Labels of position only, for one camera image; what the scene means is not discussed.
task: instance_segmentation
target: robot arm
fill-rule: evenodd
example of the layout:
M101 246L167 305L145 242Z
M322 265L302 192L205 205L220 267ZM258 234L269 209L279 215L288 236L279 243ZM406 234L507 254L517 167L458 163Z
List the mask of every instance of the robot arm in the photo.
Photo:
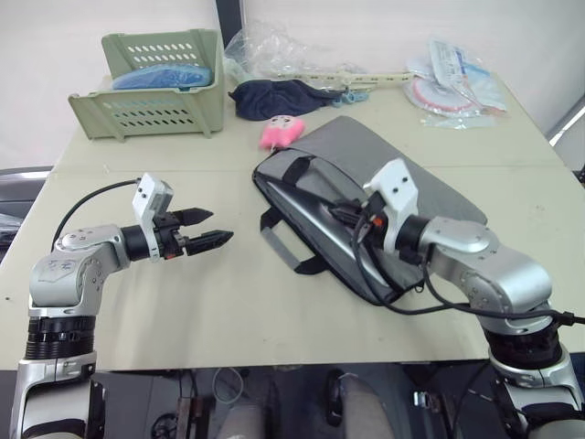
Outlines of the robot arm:
M550 278L534 260L502 245L482 224L418 216L418 191L402 160L386 164L366 189L378 199L370 213L384 217L386 233L379 244L384 251L426 264L457 286L472 310L521 314L550 309ZM558 341L558 322L551 316L478 319L500 377L495 393L508 433L585 437L585 423L569 421L583 419L583 396L569 353ZM575 423L581 423L579 435L571 436Z
M131 261L197 254L220 247L233 235L222 230L195 239L181 235L180 227L197 224L212 213L167 212L172 196L165 182L145 174L133 200L139 225L75 230L35 265L11 439L103 437L104 389L90 377L97 358L93 330L106 278L128 268Z

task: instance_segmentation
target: table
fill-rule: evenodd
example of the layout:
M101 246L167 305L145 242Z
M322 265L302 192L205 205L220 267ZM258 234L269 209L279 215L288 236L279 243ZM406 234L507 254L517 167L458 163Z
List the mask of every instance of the table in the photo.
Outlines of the table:
M553 279L553 305L585 315L585 191L562 165L524 110L506 91L509 114L496 127L467 131L423 127L423 113L399 89L378 90L369 102L305 115L308 131L345 114L358 119L469 198L502 242L541 262ZM155 173L175 190L171 209L215 212L185 229L189 236L234 230L221 249L113 274L96 328L99 369L174 369L348 361L427 361L486 357L473 316L447 311L398 316L368 305L330 273L293 273L263 241L267 203L251 182L265 153L263 123L235 118L227 103L224 131L89 141L80 130L48 177L0 265L0 369L14 369L27 333L27 285L34 263L70 206L116 181ZM86 203L66 230L134 223L133 188ZM286 241L295 237L281 230ZM296 242L296 252L308 254ZM462 296L437 279L452 300ZM408 293L399 305L430 305ZM571 351L585 350L582 327L561 328Z

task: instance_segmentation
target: green plastic basket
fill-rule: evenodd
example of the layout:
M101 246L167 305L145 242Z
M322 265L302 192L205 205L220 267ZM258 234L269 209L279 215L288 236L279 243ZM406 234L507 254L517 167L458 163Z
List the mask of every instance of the green plastic basket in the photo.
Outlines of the green plastic basket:
M112 78L154 64L196 64L212 70L213 82L189 91L139 89L69 96L90 138L127 135L211 133L223 126L224 76L217 30L164 34L112 34L101 40Z

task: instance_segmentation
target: pink toy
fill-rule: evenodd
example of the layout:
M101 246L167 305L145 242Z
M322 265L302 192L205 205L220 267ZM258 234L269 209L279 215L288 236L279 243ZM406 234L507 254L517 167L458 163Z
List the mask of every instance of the pink toy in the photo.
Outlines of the pink toy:
M301 137L304 130L302 119L294 116L274 116L262 132L260 148L273 150L286 148Z

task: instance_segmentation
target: blue plastic bag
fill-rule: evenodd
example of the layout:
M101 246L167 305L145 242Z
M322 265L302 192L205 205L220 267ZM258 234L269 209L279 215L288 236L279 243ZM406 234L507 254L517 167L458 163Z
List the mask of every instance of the blue plastic bag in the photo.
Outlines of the blue plastic bag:
M211 83L211 69L189 64L157 64L116 78L114 90L205 87Z

